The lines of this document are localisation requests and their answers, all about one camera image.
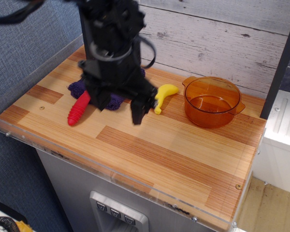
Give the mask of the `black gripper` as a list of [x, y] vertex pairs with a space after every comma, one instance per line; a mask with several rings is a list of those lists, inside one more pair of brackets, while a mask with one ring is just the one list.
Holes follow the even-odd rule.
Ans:
[[141, 66], [141, 41], [133, 41], [123, 54], [109, 54], [107, 50], [91, 45], [96, 60], [83, 60], [79, 67], [83, 70], [82, 80], [91, 99], [100, 111], [111, 100], [111, 94], [131, 99], [131, 113], [134, 125], [140, 125], [143, 117], [155, 107], [157, 89], [145, 78]]

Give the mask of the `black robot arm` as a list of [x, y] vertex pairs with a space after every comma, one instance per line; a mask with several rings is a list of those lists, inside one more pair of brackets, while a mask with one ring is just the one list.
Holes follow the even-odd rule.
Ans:
[[91, 103], [103, 110], [116, 94], [131, 101], [135, 125], [156, 103], [158, 92], [145, 77], [140, 44], [153, 44], [139, 35], [145, 27], [144, 13], [134, 0], [80, 0], [77, 3], [86, 60], [79, 62], [82, 80]]

